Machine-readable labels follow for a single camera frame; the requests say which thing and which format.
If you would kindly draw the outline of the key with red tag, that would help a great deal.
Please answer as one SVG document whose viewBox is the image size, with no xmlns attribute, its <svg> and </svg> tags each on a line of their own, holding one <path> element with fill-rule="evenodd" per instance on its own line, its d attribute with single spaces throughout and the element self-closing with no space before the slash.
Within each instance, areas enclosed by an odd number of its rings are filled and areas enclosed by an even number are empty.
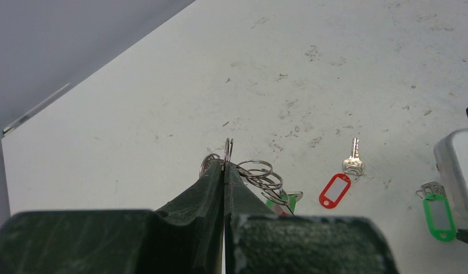
<svg viewBox="0 0 468 274">
<path fill-rule="evenodd" d="M 334 209 L 347 194 L 352 182 L 365 173 L 359 156 L 359 139 L 353 137 L 350 155 L 342 162 L 342 173 L 335 174 L 319 194 L 318 201 L 326 209 Z"/>
</svg>

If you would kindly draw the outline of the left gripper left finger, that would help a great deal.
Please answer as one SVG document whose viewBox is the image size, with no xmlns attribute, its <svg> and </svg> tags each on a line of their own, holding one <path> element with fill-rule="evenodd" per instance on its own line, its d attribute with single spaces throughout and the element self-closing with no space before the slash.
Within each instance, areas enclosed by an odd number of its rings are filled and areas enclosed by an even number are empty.
<svg viewBox="0 0 468 274">
<path fill-rule="evenodd" d="M 221 273 L 223 168 L 149 209 L 29 211 L 0 229 L 0 273 Z"/>
</svg>

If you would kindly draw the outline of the key with green tag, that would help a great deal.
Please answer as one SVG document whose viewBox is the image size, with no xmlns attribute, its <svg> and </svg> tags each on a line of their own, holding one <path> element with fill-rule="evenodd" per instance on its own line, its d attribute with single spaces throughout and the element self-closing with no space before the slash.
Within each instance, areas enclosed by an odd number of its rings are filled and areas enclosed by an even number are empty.
<svg viewBox="0 0 468 274">
<path fill-rule="evenodd" d="M 457 229 L 444 186 L 438 182 L 421 185 L 416 194 L 422 199 L 427 228 L 433 238 L 451 242 L 456 238 Z"/>
<path fill-rule="evenodd" d="M 283 198 L 287 198 L 287 204 L 279 205 L 272 202 L 271 200 L 267 200 L 266 206 L 280 216 L 293 216 L 297 203 L 303 198 L 303 192 L 288 192 L 287 196 L 283 195 Z"/>
</svg>

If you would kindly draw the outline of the metal keyring with red handle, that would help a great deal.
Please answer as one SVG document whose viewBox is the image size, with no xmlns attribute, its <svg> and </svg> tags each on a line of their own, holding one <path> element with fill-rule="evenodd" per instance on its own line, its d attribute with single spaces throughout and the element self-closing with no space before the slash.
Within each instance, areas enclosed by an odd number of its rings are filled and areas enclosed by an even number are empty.
<svg viewBox="0 0 468 274">
<path fill-rule="evenodd" d="M 225 167 L 226 164 L 230 163 L 233 144 L 234 140 L 227 138 L 223 156 L 216 153 L 208 154 L 201 163 L 199 176 L 202 176 L 213 164 L 219 164 L 221 167 Z M 283 198 L 283 195 L 287 196 L 283 185 L 283 178 L 274 172 L 271 163 L 265 160 L 253 159 L 242 161 L 235 164 L 234 167 L 238 171 L 243 182 L 261 190 L 261 195 L 266 198 L 266 201 L 271 200 L 279 205 L 287 204 L 287 198 Z"/>
</svg>

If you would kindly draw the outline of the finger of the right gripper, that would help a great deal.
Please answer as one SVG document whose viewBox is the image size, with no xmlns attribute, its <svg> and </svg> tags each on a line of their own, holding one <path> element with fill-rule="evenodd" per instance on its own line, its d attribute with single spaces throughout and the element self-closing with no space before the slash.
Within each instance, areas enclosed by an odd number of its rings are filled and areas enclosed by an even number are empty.
<svg viewBox="0 0 468 274">
<path fill-rule="evenodd" d="M 468 229 L 458 229 L 456 239 L 468 244 Z"/>
</svg>

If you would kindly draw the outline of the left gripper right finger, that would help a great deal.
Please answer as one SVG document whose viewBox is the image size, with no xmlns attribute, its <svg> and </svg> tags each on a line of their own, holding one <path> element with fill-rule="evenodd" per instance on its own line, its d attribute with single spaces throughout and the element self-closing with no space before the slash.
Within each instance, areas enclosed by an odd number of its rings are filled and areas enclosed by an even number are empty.
<svg viewBox="0 0 468 274">
<path fill-rule="evenodd" d="M 279 216 L 224 173 L 227 273 L 397 273 L 380 229 L 359 216 Z"/>
</svg>

